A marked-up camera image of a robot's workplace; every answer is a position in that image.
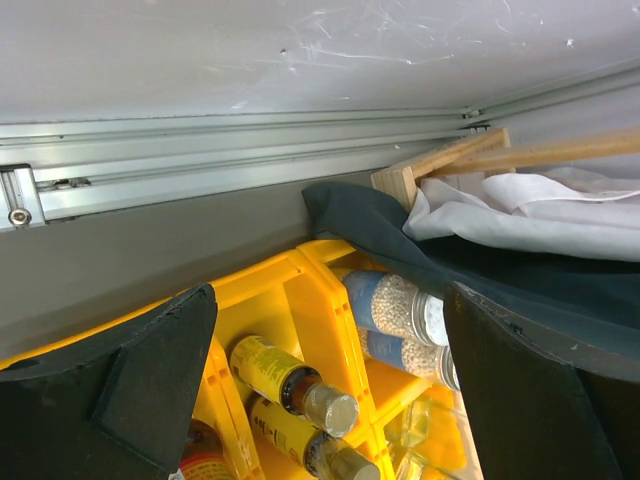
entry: can label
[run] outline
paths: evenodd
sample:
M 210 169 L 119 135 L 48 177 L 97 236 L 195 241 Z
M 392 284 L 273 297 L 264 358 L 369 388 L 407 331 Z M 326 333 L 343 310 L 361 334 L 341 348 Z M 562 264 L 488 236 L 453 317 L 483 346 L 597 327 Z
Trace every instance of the can label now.
M 258 400 L 251 409 L 251 428 L 269 443 L 290 457 L 298 465 L 305 466 L 307 446 L 320 430 L 301 417 L 291 415 L 279 405 L 266 399 Z
M 287 377 L 304 366 L 300 360 L 257 335 L 243 339 L 231 352 L 231 371 L 272 402 L 280 403 Z
M 373 321 L 371 305 L 373 294 L 385 275 L 387 274 L 382 272 L 353 271 L 342 279 L 342 283 L 347 287 L 353 317 L 361 328 L 380 331 Z
M 402 338 L 392 337 L 377 332 L 369 332 L 367 348 L 369 356 L 399 370 L 406 370 L 402 361 Z
M 222 455 L 202 453 L 180 462 L 184 480 L 236 480 Z

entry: metal bracket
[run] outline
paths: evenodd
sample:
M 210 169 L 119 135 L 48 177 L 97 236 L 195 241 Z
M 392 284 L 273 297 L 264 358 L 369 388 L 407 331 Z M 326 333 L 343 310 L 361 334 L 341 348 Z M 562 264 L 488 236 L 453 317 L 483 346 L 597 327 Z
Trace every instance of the metal bracket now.
M 0 231 L 45 224 L 40 195 L 31 167 L 0 168 Z

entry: dark gray cloth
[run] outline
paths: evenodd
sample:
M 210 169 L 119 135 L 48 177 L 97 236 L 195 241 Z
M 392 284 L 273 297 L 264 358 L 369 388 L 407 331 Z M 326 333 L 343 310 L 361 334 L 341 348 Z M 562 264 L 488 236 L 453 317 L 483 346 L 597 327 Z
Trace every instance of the dark gray cloth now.
M 424 291 L 444 298 L 457 281 L 568 336 L 640 358 L 638 263 L 502 250 L 455 236 L 416 243 L 402 232 L 407 212 L 389 195 L 338 183 L 302 194 L 317 237 L 344 238 Z

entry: glass jar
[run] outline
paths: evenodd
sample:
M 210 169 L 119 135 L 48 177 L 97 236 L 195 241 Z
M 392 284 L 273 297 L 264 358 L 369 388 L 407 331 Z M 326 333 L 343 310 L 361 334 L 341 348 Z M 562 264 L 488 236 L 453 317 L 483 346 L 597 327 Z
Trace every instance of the glass jar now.
M 399 275 L 339 269 L 334 273 L 347 288 L 359 327 L 425 345 L 449 345 L 439 298 Z
M 218 433 L 200 420 L 191 419 L 180 469 L 169 480 L 235 480 L 224 458 Z
M 424 345 L 363 328 L 358 329 L 358 337 L 365 355 L 416 377 L 460 390 L 449 347 Z
M 482 472 L 460 394 L 434 385 L 385 426 L 401 480 L 477 480 Z

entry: white fabric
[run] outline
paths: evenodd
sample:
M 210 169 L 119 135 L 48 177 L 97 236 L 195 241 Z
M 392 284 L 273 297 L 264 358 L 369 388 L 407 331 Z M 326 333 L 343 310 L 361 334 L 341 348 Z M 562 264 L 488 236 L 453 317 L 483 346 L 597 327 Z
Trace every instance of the white fabric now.
M 424 180 L 404 232 L 415 240 L 458 235 L 490 247 L 640 262 L 639 180 L 560 168 L 496 175 L 482 187 L 483 199 Z

